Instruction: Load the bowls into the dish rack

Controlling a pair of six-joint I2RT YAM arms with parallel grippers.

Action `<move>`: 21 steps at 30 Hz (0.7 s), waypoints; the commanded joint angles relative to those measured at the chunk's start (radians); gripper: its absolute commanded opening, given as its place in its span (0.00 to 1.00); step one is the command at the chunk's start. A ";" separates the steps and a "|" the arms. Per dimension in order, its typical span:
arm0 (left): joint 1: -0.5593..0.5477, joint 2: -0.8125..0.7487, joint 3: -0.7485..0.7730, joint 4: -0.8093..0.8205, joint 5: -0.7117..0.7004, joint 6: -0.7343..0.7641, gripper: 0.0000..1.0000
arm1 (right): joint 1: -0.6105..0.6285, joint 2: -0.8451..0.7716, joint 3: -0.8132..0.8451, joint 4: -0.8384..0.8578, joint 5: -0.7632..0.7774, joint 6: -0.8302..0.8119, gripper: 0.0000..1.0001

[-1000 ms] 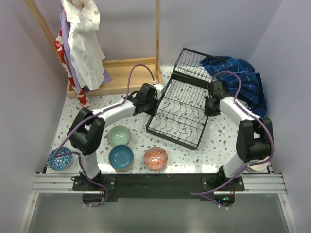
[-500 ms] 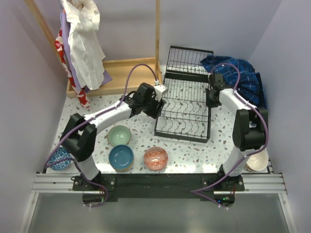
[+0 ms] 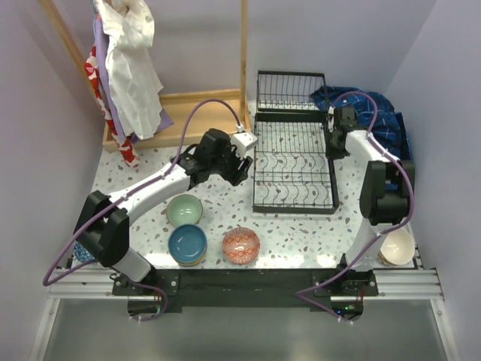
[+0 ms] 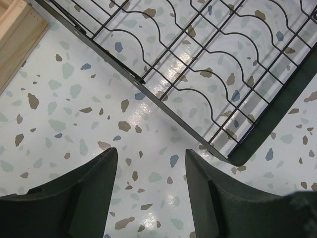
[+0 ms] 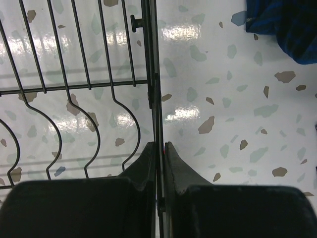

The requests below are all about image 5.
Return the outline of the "black wire dish rack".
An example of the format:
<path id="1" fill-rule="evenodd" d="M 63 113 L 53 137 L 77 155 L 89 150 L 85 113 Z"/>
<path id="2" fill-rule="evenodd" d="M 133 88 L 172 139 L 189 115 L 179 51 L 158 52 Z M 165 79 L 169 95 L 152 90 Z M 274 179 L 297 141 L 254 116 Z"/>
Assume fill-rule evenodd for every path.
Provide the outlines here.
<path id="1" fill-rule="evenodd" d="M 20 183 L 159 158 L 152 0 L 0 3 L 0 207 Z"/>

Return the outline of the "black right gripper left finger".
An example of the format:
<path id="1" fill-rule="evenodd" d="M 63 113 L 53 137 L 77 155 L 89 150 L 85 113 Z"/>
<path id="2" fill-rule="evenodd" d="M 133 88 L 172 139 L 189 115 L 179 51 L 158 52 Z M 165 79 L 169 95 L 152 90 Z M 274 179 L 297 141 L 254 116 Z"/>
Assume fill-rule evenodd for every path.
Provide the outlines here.
<path id="1" fill-rule="evenodd" d="M 153 238 L 155 155 L 152 142 L 115 177 L 18 184 L 0 209 L 3 238 Z"/>

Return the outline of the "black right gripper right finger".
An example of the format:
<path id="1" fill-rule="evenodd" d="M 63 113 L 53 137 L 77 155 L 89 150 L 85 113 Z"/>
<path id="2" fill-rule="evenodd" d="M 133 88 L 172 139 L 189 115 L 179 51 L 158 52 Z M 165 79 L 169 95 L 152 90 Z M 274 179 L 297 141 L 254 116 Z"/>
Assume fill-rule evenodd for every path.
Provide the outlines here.
<path id="1" fill-rule="evenodd" d="M 166 232 L 170 238 L 314 238 L 317 218 L 289 186 L 214 185 L 164 148 Z"/>

